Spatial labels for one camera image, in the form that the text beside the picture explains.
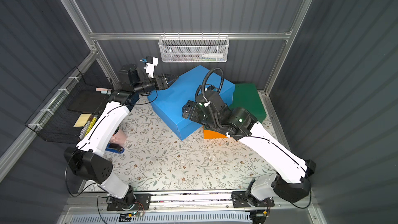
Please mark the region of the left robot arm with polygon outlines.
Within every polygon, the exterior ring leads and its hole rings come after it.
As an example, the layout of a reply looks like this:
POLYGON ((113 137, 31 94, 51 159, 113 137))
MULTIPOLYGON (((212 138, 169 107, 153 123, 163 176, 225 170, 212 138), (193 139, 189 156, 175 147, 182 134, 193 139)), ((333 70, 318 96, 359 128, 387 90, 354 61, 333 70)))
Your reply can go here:
POLYGON ((155 64, 145 62, 144 72, 137 65, 126 64, 119 71, 121 88, 114 91, 101 116, 89 133, 76 145, 64 152, 66 171, 97 184, 110 197, 126 204, 134 202, 133 188, 113 171, 113 164, 103 157, 111 137, 122 120, 129 114, 142 94, 166 90, 178 80, 170 74, 155 75, 155 64))

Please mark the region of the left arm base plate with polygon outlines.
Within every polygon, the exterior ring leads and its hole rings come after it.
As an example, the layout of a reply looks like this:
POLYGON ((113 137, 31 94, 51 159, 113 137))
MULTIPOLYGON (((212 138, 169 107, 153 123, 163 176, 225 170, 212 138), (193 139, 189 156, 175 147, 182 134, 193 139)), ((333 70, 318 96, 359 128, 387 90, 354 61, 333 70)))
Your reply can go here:
POLYGON ((107 211, 146 211, 149 209, 151 194, 132 194, 124 199, 109 197, 107 211))

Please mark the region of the blue shoebox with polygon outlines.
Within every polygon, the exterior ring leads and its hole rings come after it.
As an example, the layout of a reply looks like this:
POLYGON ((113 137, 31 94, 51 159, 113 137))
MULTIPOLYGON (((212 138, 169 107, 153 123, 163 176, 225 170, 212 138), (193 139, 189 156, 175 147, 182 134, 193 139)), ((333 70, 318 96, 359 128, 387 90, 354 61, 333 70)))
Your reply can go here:
POLYGON ((166 90, 153 91, 147 99, 154 112, 180 139, 184 140, 202 125, 182 117, 182 107, 191 100, 209 69, 199 65, 179 76, 177 81, 166 90))

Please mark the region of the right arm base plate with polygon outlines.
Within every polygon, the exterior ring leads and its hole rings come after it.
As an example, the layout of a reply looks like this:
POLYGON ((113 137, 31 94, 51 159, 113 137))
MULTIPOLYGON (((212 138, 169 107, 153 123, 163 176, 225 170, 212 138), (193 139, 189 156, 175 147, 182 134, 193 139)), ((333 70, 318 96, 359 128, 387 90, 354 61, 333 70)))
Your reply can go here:
POLYGON ((260 201, 251 195, 247 195, 245 191, 233 191, 231 193, 231 199, 234 208, 246 208, 246 207, 270 208, 275 206, 273 198, 266 198, 260 201))

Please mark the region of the orange shoebox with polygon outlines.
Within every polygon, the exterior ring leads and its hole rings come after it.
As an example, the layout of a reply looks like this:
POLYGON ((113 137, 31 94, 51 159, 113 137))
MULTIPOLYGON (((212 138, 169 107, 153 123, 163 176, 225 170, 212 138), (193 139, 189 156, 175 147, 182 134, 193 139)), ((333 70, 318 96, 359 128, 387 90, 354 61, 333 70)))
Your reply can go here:
POLYGON ((227 137, 221 133, 218 133, 216 131, 209 130, 205 127, 203 127, 203 136, 205 140, 208 139, 226 139, 227 137))

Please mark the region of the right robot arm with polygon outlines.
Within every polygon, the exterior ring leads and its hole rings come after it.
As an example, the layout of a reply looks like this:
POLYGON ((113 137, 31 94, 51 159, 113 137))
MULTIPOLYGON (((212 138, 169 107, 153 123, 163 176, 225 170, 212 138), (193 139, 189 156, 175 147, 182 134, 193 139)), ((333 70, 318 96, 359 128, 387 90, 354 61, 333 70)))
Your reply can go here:
POLYGON ((258 119, 242 107, 230 109, 218 92, 198 90, 193 101, 182 107, 182 116, 206 128, 240 141, 263 158, 275 171, 274 179, 267 176, 254 178, 245 199, 258 206, 267 198, 278 196, 295 205, 312 195, 309 180, 316 164, 303 160, 273 138, 258 119))

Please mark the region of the green shoebox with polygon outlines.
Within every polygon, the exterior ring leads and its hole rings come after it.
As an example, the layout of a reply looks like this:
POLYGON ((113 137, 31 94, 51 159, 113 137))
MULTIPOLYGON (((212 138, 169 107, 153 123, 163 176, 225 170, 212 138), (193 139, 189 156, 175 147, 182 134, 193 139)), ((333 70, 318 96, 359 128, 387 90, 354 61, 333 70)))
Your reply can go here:
POLYGON ((233 94, 233 102, 230 109, 242 107, 253 114, 262 123, 267 114, 260 99, 255 84, 236 84, 233 94))

